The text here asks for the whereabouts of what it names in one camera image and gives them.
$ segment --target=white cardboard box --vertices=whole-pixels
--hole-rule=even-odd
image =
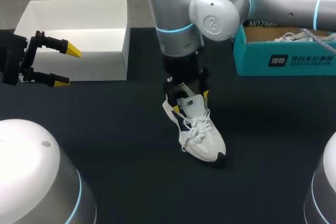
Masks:
[[[38,48],[34,70],[71,81],[126,80],[130,42],[127,0],[30,1],[15,34],[66,39],[82,52],[76,58]]]

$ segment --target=white sneaker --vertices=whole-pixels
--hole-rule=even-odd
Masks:
[[[179,106],[169,105],[167,99],[162,104],[169,118],[177,125],[182,150],[194,157],[216,162],[225,158],[226,147],[224,140],[210,119],[207,99],[201,94],[195,94],[185,84],[179,86],[187,94],[187,98],[177,99]]]

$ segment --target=dark tabletop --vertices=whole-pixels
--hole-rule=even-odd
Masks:
[[[336,131],[336,78],[239,77],[229,41],[205,46],[224,167],[181,152],[161,107],[167,76],[154,28],[131,31],[128,81],[2,84],[0,120],[50,131],[91,187],[98,224],[304,223],[306,191]]]

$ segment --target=shoe tongue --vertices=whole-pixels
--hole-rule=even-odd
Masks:
[[[194,97],[182,98],[180,106],[188,118],[205,115],[204,98],[201,94]]]

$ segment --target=white shoelace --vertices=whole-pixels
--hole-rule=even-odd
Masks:
[[[205,137],[205,133],[212,129],[209,122],[210,120],[210,110],[207,109],[204,116],[198,116],[196,118],[188,119],[185,118],[183,124],[189,129],[187,137],[188,140],[194,140],[196,144],[202,142]]]

